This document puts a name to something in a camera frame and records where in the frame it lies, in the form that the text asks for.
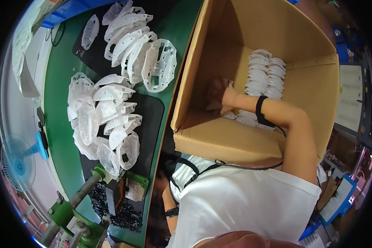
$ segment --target worker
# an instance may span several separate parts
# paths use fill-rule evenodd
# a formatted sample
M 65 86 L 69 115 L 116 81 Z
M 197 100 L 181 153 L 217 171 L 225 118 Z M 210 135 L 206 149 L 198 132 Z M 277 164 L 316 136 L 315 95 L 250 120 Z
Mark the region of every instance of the worker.
M 238 94 L 227 79 L 214 80 L 208 96 L 221 103 L 221 114 L 258 111 L 286 128 L 283 164 L 281 171 L 252 170 L 183 154 L 170 181 L 162 172 L 155 181 L 172 235 L 168 247 L 299 247 L 321 193 L 307 113 L 281 100 Z

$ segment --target electric fan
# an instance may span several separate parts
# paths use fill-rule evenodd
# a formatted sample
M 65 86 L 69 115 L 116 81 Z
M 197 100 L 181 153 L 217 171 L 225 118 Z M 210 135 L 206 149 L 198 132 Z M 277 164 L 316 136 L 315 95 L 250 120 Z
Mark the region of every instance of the electric fan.
M 47 150 L 43 146 L 40 132 L 35 133 L 36 143 L 29 143 L 19 135 L 10 135 L 1 148 L 1 164 L 5 177 L 17 191 L 27 191 L 32 187 L 36 177 L 35 153 L 42 158 L 48 158 Z

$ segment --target fan grille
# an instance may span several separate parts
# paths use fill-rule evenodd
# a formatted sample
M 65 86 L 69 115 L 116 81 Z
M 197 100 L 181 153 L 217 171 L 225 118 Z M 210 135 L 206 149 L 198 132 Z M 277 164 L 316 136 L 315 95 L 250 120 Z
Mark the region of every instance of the fan grille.
M 36 177 L 36 161 L 29 143 L 19 135 L 10 135 L 1 148 L 1 164 L 8 182 L 17 191 L 27 191 Z

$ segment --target black wrist strap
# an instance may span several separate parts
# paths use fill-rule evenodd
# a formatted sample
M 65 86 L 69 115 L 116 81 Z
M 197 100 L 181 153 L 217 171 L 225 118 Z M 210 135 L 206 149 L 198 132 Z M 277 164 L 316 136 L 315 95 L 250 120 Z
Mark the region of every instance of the black wrist strap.
M 262 108 L 262 103 L 263 101 L 267 98 L 267 96 L 260 96 L 258 99 L 258 102 L 256 103 L 256 116 L 258 117 L 258 122 L 260 124 L 270 126 L 270 127 L 275 127 L 275 125 L 268 120 L 265 119 L 265 115 L 262 114 L 261 108 Z
M 165 212 L 165 216 L 167 217 L 174 217 L 174 216 L 177 216 L 179 214 L 179 208 L 173 208 L 173 209 L 170 209 L 168 210 L 167 212 Z

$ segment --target white t-shirt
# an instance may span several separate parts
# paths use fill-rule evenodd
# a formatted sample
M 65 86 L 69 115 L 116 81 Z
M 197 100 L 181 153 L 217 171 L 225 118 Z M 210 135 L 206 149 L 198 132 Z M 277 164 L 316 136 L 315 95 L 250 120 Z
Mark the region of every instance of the white t-shirt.
M 213 160 L 191 156 L 199 171 Z M 253 231 L 267 238 L 297 243 L 321 193 L 320 187 L 275 169 L 221 166 L 204 172 L 183 189 L 194 172 L 182 165 L 171 183 L 179 202 L 176 230 L 168 248 L 192 248 L 231 231 Z

